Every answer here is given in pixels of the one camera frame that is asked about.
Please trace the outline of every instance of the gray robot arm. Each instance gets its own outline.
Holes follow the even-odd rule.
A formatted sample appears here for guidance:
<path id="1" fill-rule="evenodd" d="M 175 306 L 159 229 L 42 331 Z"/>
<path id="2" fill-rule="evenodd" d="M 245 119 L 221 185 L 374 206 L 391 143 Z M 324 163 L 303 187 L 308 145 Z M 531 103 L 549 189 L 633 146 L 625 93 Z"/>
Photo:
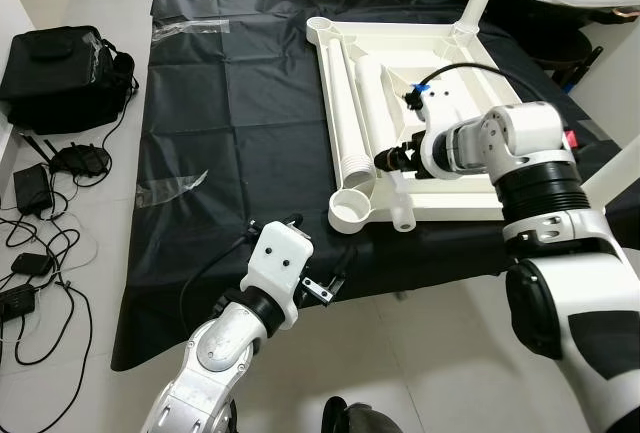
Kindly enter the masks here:
<path id="1" fill-rule="evenodd" d="M 543 102 L 500 106 L 439 131 L 423 100 L 425 133 L 380 152 L 376 166 L 421 178 L 489 175 L 516 261 L 506 279 L 516 336 L 556 360 L 593 432 L 638 431 L 640 283 L 589 206 L 558 113 Z"/>

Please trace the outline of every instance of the white tile floor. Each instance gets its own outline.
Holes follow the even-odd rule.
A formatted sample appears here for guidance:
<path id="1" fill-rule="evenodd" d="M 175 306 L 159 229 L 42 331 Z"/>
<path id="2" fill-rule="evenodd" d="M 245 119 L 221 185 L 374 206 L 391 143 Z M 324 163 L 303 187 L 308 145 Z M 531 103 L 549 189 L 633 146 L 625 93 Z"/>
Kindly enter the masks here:
<path id="1" fill-rule="evenodd" d="M 66 8 L 60 6 L 63 0 L 50 6 L 48 0 L 40 6 L 40 0 L 23 1 L 36 25 L 55 26 L 56 18 L 64 24 L 93 24 L 130 52 L 138 65 L 141 93 L 111 140 L 117 145 L 112 148 L 114 170 L 107 181 L 80 191 L 72 202 L 71 211 L 99 245 L 95 261 L 67 274 L 91 299 L 95 336 L 80 397 L 50 430 L 136 432 L 182 357 L 182 346 L 177 346 L 134 370 L 109 369 L 126 275 L 151 0 L 69 0 Z M 52 141 L 98 143 L 106 131 L 108 127 L 96 128 Z M 35 153 L 22 148 L 16 169 L 35 161 Z M 73 191 L 65 179 L 58 188 Z M 11 206 L 12 192 L 10 184 L 2 197 L 4 207 Z M 77 220 L 68 217 L 63 223 L 75 226 Z M 8 231 L 0 226 L 0 238 Z M 85 262 L 94 251 L 89 234 L 84 235 L 67 265 Z M 15 250 L 0 247 L 5 271 L 15 255 Z M 318 432 L 324 402 L 340 394 L 347 401 L 373 404 L 406 433 L 586 432 L 575 398 L 556 367 L 528 354 L 515 340 L 503 292 L 502 279 L 477 278 L 412 292 L 401 303 L 389 295 L 303 311 L 294 330 L 276 335 L 264 348 L 239 386 L 241 431 Z M 3 427 L 37 431 L 68 402 L 88 333 L 81 302 L 78 310 L 81 314 L 74 317 L 60 348 L 42 365 L 17 365 L 10 345 L 5 345 L 0 367 Z M 62 292 L 42 295 L 40 324 L 25 340 L 24 356 L 46 350 L 67 311 Z M 31 315 L 27 331 L 36 319 Z M 8 324 L 5 337 L 15 333 L 15 322 Z"/>

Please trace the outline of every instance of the power cord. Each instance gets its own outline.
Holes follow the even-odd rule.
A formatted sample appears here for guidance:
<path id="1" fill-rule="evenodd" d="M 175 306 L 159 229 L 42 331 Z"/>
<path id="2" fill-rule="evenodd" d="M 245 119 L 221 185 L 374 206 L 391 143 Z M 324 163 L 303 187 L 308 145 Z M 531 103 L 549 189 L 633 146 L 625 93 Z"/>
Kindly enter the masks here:
<path id="1" fill-rule="evenodd" d="M 127 99 L 124 102 L 124 106 L 122 108 L 122 115 L 120 116 L 120 119 L 118 120 L 118 123 L 116 123 L 116 125 L 113 128 L 111 128 L 111 130 L 109 130 L 109 132 L 102 139 L 102 144 L 100 145 L 100 147 L 107 154 L 107 159 L 108 159 L 107 167 L 106 167 L 107 171 L 99 179 L 97 179 L 96 181 L 94 181 L 92 183 L 85 183 L 85 184 L 78 183 L 78 177 L 74 176 L 73 177 L 73 182 L 79 188 L 90 188 L 92 186 L 96 186 L 97 184 L 102 183 L 107 178 L 107 176 L 109 176 L 109 173 L 111 173 L 111 169 L 113 167 L 113 158 L 111 157 L 111 154 L 109 154 L 109 152 L 105 148 L 105 145 L 107 144 L 107 140 L 109 139 L 109 137 L 120 127 L 120 125 L 122 125 L 122 122 L 124 121 L 124 116 L 127 113 L 127 107 L 129 106 L 129 102 L 131 101 L 131 98 L 133 97 L 133 95 L 138 90 L 139 86 L 140 86 L 140 84 L 138 83 L 138 80 L 136 80 L 135 77 L 134 77 L 133 78 L 133 84 L 129 88 L 129 95 L 127 96 Z"/>
<path id="2" fill-rule="evenodd" d="M 27 338 L 29 338 L 31 335 L 33 335 L 36 330 L 38 329 L 38 327 L 40 326 L 40 321 L 42 320 L 42 300 L 40 299 L 40 290 L 36 291 L 36 305 L 35 305 L 35 312 L 37 314 L 36 317 L 36 321 L 34 321 L 33 326 L 31 327 L 31 329 L 29 329 L 29 331 L 27 333 L 22 334 L 22 336 L 20 337 L 16 337 L 14 339 L 10 339 L 10 338 L 5 338 L 3 333 L 0 333 L 0 348 L 2 347 L 3 344 L 7 343 L 7 344 L 12 344 L 15 345 L 16 343 L 20 343 L 21 341 L 26 340 Z"/>
<path id="3" fill-rule="evenodd" d="M 60 274 L 57 275 L 59 281 L 56 282 L 57 283 L 62 283 L 62 276 Z M 71 308 L 69 309 L 69 313 L 67 315 L 67 319 L 64 322 L 64 325 L 62 326 L 62 330 L 60 330 L 60 334 L 58 335 L 58 338 L 56 339 L 56 341 L 54 342 L 53 346 L 49 349 L 49 351 L 47 353 L 45 353 L 42 357 L 38 358 L 37 360 L 31 360 L 31 361 L 26 361 L 20 358 L 20 341 L 22 340 L 22 335 L 24 334 L 24 327 L 25 327 L 25 318 L 24 315 L 21 316 L 21 321 L 22 323 L 20 324 L 20 333 L 18 333 L 18 339 L 16 341 L 16 344 L 14 346 L 14 350 L 13 350 L 13 356 L 16 360 L 16 363 L 18 363 L 19 365 L 22 366 L 33 366 L 33 365 L 38 365 L 40 363 L 42 363 L 43 361 L 45 361 L 47 358 L 49 358 L 54 351 L 56 351 L 56 348 L 58 347 L 58 345 L 60 344 L 60 341 L 62 341 L 62 337 L 64 336 L 65 332 L 67 331 L 67 327 L 69 326 L 69 323 L 71 322 L 71 318 L 73 317 L 73 312 L 76 309 L 76 302 L 73 299 L 73 296 L 71 295 L 71 293 L 69 293 L 69 290 L 67 288 L 64 288 L 65 293 L 67 294 L 68 298 L 69 298 L 69 303 L 71 305 Z"/>
<path id="4" fill-rule="evenodd" d="M 543 98 L 540 92 L 533 85 L 531 85 L 529 82 L 519 77 L 515 73 L 499 70 L 498 68 L 494 68 L 493 66 L 483 65 L 482 63 L 464 62 L 464 63 L 452 63 L 450 65 L 443 66 L 442 68 L 437 69 L 436 71 L 428 75 L 426 78 L 424 78 L 418 85 L 414 87 L 411 93 L 407 93 L 406 95 L 404 95 L 404 100 L 407 103 L 407 107 L 410 110 L 422 109 L 424 105 L 422 103 L 421 93 L 424 90 L 424 87 L 427 86 L 429 82 L 434 78 L 440 76 L 443 73 L 446 73 L 447 71 L 455 70 L 456 68 L 476 68 L 478 70 L 484 70 L 490 73 L 494 73 L 496 75 L 500 75 L 525 88 L 529 93 L 531 93 L 531 95 L 533 95 L 534 98 L 536 99 Z"/>
<path id="5" fill-rule="evenodd" d="M 64 288 L 65 291 L 67 291 L 67 294 L 69 294 L 69 291 L 72 291 L 77 295 L 80 295 L 82 299 L 84 299 L 85 304 L 87 305 L 87 316 L 89 317 L 89 339 L 87 341 L 87 347 L 84 351 L 84 356 L 82 358 L 82 368 L 80 370 L 80 378 L 78 379 L 78 384 L 76 386 L 75 392 L 73 393 L 73 396 L 71 397 L 71 400 L 69 401 L 67 406 L 64 408 L 64 410 L 62 410 L 62 412 L 56 417 L 55 420 L 53 420 L 51 423 L 49 423 L 49 425 L 42 428 L 41 430 L 38 430 L 37 433 L 44 433 L 46 431 L 49 431 L 51 428 L 53 428 L 64 417 L 64 415 L 67 414 L 67 412 L 71 409 L 73 404 L 78 399 L 78 395 L 80 394 L 80 388 L 82 387 L 82 382 L 84 380 L 84 374 L 87 368 L 87 359 L 89 358 L 89 350 L 91 349 L 91 343 L 93 341 L 93 316 L 91 314 L 91 305 L 89 303 L 89 298 L 87 298 L 87 296 L 84 293 L 82 293 L 80 290 L 77 290 L 76 288 L 72 287 L 68 282 L 67 283 L 56 282 L 56 285 Z M 0 335 L 1 334 L 2 334 L 2 323 L 0 322 Z M 2 425 L 0 425 L 0 432 L 12 433 L 10 430 L 7 430 Z"/>
<path id="6" fill-rule="evenodd" d="M 231 243 L 231 245 L 227 249 L 223 250 L 222 252 L 218 253 L 216 256 L 211 258 L 202 268 L 196 271 L 182 286 L 182 289 L 180 290 L 180 298 L 178 299 L 178 313 L 180 315 L 180 323 L 182 324 L 182 329 L 184 330 L 187 337 L 191 335 L 191 330 L 187 325 L 187 319 L 186 319 L 185 308 L 184 308 L 184 299 L 185 299 L 185 295 L 187 294 L 187 290 L 198 278 L 200 278 L 207 271 L 213 268 L 213 266 L 216 263 L 218 263 L 220 260 L 222 260 L 225 256 L 235 251 L 240 245 L 244 244 L 247 240 L 248 240 L 247 235 L 246 234 L 242 235 L 240 238 L 238 238 L 233 243 Z"/>
<path id="7" fill-rule="evenodd" d="M 58 264 L 58 260 L 57 260 L 56 255 L 54 255 L 53 252 L 49 249 L 49 245 L 47 243 L 45 243 L 38 236 L 38 228 L 35 225 L 24 221 L 22 219 L 23 217 L 24 216 L 20 216 L 20 219 L 17 220 L 17 221 L 16 220 L 7 220 L 6 218 L 0 217 L 0 225 L 5 224 L 5 223 L 13 225 L 13 228 L 12 228 L 11 232 L 9 233 L 9 236 L 5 240 L 5 245 L 8 248 L 15 248 L 15 247 L 18 247 L 18 246 L 22 246 L 22 245 L 24 245 L 24 244 L 26 244 L 28 242 L 31 242 L 31 241 L 37 241 L 38 243 L 40 243 L 44 247 L 44 249 L 46 251 L 46 254 L 53 259 L 54 267 L 56 269 L 59 269 L 60 265 Z M 25 240 L 19 241 L 18 243 L 9 243 L 9 239 L 15 234 L 15 232 L 17 231 L 18 228 L 26 230 L 29 233 L 29 236 Z"/>

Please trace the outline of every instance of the power adapter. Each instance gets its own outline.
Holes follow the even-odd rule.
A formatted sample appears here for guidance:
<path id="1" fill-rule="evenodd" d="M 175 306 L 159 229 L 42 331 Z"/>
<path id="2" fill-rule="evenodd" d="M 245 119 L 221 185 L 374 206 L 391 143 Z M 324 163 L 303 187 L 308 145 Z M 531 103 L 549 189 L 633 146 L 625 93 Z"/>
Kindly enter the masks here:
<path id="1" fill-rule="evenodd" d="M 0 321 L 12 320 L 36 309 L 36 290 L 33 285 L 19 285 L 0 292 Z"/>
<path id="2" fill-rule="evenodd" d="M 11 265 L 11 271 L 19 275 L 45 276 L 53 265 L 53 256 L 20 253 Z"/>
<path id="3" fill-rule="evenodd" d="M 40 213 L 53 206 L 47 172 L 42 165 L 34 165 L 13 174 L 18 211 L 24 215 Z"/>

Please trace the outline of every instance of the white plastic tray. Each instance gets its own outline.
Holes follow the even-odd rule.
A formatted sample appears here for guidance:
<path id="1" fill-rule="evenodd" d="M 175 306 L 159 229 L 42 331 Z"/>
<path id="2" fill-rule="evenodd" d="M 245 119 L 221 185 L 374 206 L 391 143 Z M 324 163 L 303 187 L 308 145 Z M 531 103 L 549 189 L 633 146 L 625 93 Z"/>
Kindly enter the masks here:
<path id="1" fill-rule="evenodd" d="M 329 220 L 336 230 L 355 233 L 369 222 L 393 221 L 398 231 L 410 231 L 415 221 L 412 224 L 409 218 L 400 224 L 394 213 L 394 208 L 402 207 L 398 191 L 406 193 L 404 207 L 408 201 L 416 221 L 502 219 L 501 205 L 486 175 L 445 181 L 416 180 L 413 173 L 402 173 L 405 181 L 396 188 L 398 177 L 373 167 L 378 152 L 372 149 L 372 139 L 381 129 L 395 139 L 395 145 L 425 129 L 424 121 L 402 99 L 412 84 L 454 62 L 495 66 L 474 34 L 455 31 L 453 25 L 338 23 L 322 17 L 307 21 L 307 39 L 318 50 L 338 185 L 329 201 Z M 363 80 L 355 68 L 364 56 L 381 65 L 384 99 L 375 103 L 375 113 L 366 110 Z M 451 70 L 431 85 L 434 91 L 446 92 L 439 101 L 445 102 L 449 115 L 455 112 L 455 122 L 484 115 L 496 105 L 520 103 L 504 78 L 477 69 Z"/>

